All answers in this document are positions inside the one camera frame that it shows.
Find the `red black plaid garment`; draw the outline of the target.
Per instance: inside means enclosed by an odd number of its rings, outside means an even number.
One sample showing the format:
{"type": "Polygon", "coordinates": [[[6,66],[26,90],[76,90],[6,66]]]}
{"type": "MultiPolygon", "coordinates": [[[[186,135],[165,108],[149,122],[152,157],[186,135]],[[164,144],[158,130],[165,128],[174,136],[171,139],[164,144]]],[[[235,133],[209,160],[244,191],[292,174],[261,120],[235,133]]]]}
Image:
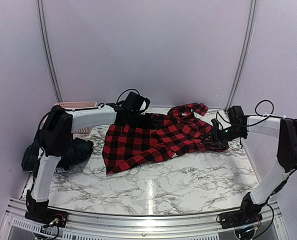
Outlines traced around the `red black plaid garment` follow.
{"type": "Polygon", "coordinates": [[[227,144],[212,140],[214,127],[195,117],[207,111],[203,103],[189,103],[172,107],[167,114],[146,113],[135,125],[110,125],[102,151],[106,174],[188,153],[227,150],[227,144]]]}

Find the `dark green plaid garment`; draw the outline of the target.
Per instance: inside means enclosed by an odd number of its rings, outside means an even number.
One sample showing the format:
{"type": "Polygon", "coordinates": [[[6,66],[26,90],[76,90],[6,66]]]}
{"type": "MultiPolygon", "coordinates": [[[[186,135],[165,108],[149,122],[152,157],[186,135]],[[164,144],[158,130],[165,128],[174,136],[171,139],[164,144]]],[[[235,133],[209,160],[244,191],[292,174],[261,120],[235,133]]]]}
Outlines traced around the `dark green plaid garment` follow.
{"type": "MultiPolygon", "coordinates": [[[[92,141],[76,137],[72,140],[71,144],[72,145],[57,164],[57,169],[69,171],[71,166],[82,164],[91,157],[94,150],[94,143],[92,141]]],[[[39,148],[38,138],[35,137],[33,143],[29,145],[24,152],[21,161],[21,168],[23,171],[33,171],[35,164],[38,161],[39,148]]]]}

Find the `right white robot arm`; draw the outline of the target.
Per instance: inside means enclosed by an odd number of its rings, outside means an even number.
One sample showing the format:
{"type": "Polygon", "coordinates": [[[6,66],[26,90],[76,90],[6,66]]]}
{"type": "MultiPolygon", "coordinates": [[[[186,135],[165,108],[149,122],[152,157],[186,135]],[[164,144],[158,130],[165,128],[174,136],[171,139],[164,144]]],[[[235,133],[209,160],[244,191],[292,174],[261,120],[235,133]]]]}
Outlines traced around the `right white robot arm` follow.
{"type": "Polygon", "coordinates": [[[260,144],[261,150],[270,150],[274,156],[265,155],[271,167],[260,183],[242,200],[242,209],[236,220],[247,224],[256,215],[254,207],[262,206],[269,197],[278,193],[290,176],[297,171],[297,118],[272,115],[233,114],[224,128],[217,118],[211,120],[210,138],[216,146],[227,147],[235,139],[247,139],[249,135],[267,136],[275,144],[260,144]]]}

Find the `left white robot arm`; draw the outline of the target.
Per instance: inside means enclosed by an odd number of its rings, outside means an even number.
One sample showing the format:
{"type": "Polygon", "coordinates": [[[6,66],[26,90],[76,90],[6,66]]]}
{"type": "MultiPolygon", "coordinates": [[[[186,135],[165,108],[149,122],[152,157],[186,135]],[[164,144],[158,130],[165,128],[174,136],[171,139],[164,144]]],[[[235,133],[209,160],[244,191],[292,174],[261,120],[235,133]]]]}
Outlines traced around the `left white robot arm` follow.
{"type": "Polygon", "coordinates": [[[49,201],[49,189],[56,167],[61,157],[68,151],[75,130],[117,124],[119,121],[133,122],[138,120],[146,109],[144,104],[138,109],[129,106],[123,108],[115,103],[76,109],[65,109],[55,105],[43,116],[44,124],[38,127],[39,156],[33,171],[34,181],[26,195],[26,203],[29,206],[34,205],[31,210],[33,216],[42,223],[52,218],[51,210],[46,207],[49,201]]]}

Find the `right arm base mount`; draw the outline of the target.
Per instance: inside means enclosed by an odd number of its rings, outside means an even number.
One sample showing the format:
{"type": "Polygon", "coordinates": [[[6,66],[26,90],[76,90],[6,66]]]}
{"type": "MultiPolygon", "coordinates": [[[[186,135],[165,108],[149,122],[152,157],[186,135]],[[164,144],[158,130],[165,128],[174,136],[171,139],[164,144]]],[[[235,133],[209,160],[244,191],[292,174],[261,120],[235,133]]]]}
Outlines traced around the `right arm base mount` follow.
{"type": "Polygon", "coordinates": [[[222,229],[241,227],[257,223],[263,219],[261,210],[265,206],[265,203],[266,202],[262,204],[253,203],[251,194],[248,192],[243,197],[238,210],[220,213],[216,217],[216,221],[221,225],[222,229]]]}

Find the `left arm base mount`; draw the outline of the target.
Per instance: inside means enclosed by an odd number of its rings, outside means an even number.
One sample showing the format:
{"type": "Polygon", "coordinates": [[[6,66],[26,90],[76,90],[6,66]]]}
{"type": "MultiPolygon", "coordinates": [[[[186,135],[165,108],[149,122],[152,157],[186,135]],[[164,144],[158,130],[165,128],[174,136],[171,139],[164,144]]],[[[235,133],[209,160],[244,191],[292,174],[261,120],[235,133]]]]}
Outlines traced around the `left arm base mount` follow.
{"type": "Polygon", "coordinates": [[[50,226],[50,223],[57,219],[55,223],[64,228],[67,224],[68,213],[62,210],[49,208],[49,201],[37,202],[28,193],[25,199],[26,212],[24,217],[28,220],[42,223],[45,226],[50,226]]]}

